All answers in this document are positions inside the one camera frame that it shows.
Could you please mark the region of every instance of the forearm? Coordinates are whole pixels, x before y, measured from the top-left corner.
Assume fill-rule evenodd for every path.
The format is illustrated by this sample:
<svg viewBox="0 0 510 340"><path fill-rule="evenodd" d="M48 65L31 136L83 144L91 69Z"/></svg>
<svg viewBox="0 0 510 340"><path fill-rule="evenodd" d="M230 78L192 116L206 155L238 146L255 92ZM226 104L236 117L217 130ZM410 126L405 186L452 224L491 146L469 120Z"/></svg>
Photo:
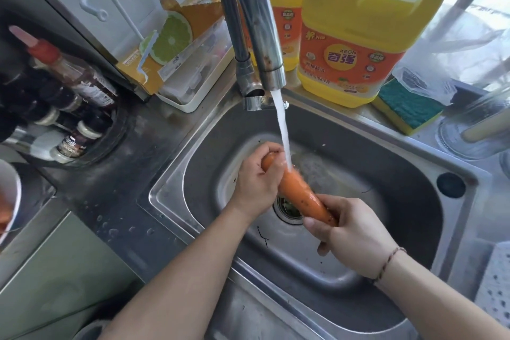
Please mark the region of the forearm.
<svg viewBox="0 0 510 340"><path fill-rule="evenodd" d="M249 221L226 207L108 326L100 340L202 339Z"/></svg>
<svg viewBox="0 0 510 340"><path fill-rule="evenodd" d="M510 338L510 331L406 253L395 255L378 287L426 340Z"/></svg>

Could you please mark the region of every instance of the sponge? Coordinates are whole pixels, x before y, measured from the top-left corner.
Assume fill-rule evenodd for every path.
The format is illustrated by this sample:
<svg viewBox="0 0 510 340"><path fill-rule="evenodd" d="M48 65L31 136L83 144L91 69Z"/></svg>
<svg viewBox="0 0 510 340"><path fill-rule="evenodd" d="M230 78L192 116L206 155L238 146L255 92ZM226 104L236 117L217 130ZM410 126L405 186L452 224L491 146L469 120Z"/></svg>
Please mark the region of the sponge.
<svg viewBox="0 0 510 340"><path fill-rule="evenodd" d="M445 108L432 98L411 93L396 78L381 88L372 105L408 136L433 122Z"/></svg>

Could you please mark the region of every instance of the water stream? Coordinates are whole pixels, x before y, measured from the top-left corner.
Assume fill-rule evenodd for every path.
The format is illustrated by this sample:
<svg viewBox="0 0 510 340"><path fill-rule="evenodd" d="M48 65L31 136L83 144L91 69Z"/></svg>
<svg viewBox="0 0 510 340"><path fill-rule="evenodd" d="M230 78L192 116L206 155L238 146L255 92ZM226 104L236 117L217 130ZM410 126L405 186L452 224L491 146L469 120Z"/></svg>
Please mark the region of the water stream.
<svg viewBox="0 0 510 340"><path fill-rule="evenodd" d="M289 132L287 130L287 123L285 122L285 108L282 91L272 91L271 96L273 96L274 105L277 108L278 125L280 126L280 133L282 134L282 141L284 143L285 160L287 160L287 166L289 170L291 170L292 162L290 161Z"/></svg>

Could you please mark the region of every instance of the stainless steel countertop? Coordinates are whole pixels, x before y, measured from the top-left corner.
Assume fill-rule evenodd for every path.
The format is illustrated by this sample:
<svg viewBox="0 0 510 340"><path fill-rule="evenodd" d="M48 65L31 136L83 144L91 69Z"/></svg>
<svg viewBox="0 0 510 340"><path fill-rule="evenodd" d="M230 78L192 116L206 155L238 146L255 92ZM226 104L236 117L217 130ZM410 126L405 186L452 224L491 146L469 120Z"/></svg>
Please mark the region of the stainless steel countertop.
<svg viewBox="0 0 510 340"><path fill-rule="evenodd" d="M287 73L287 79L289 89L303 89L295 72ZM212 92L230 88L234 80L235 66L231 63ZM156 97L148 104L128 100L135 118L134 127L107 159L86 169L43 169L58 189L57 196L70 200L81 220L144 282L160 272L185 244L159 223L158 216L149 214L139 204L147 202L148 191L182 149L182 140L210 114L216 105L215 96L210 93L193 113L183 113ZM357 109L330 103L328 106L337 111L353 111L391 127L371 105ZM431 125L414 138L438 148L436 129L437 126ZM467 271L462 269L462 277L457 277L460 282L453 285L470 299L476 294L494 243L510 240L510 213L507 212L510 181L501 171L497 156L474 165L492 173L493 184L476 237L468 248ZM319 337L290 314L279 311L276 303L267 301L261 293L228 280L206 338Z"/></svg>

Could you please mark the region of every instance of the sink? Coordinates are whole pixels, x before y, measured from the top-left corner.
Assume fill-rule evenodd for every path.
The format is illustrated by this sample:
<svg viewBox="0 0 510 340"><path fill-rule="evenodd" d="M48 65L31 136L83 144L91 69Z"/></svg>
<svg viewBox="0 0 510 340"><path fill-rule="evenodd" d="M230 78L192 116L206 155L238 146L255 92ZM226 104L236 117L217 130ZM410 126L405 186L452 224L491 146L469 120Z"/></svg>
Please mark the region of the sink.
<svg viewBox="0 0 510 340"><path fill-rule="evenodd" d="M484 172L303 94L285 95L292 160L312 189L363 199L411 257L447 280ZM242 160L260 143L281 142L276 111L247 112L239 101L234 90L221 98L150 191L151 204L187 243L228 202ZM438 190L437 177L447 172L466 183L464 196ZM318 243L278 198L248 229L233 268L323 337L410 333L383 293L331 253L320 257Z"/></svg>

